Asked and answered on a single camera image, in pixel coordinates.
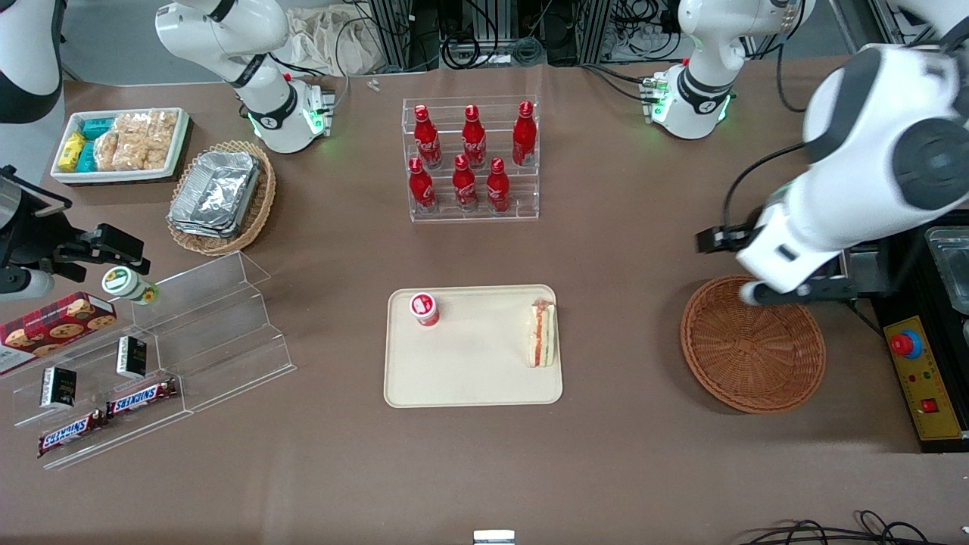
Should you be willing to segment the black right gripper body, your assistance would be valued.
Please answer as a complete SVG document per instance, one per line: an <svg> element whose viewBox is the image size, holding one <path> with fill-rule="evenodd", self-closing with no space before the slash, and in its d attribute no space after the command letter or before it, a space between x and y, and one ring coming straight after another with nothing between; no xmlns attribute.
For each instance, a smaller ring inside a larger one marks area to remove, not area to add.
<svg viewBox="0 0 969 545"><path fill-rule="evenodd" d="M1 170L2 266L26 266L52 257L59 245L82 231L65 211L73 201L25 182L14 168Z"/></svg>

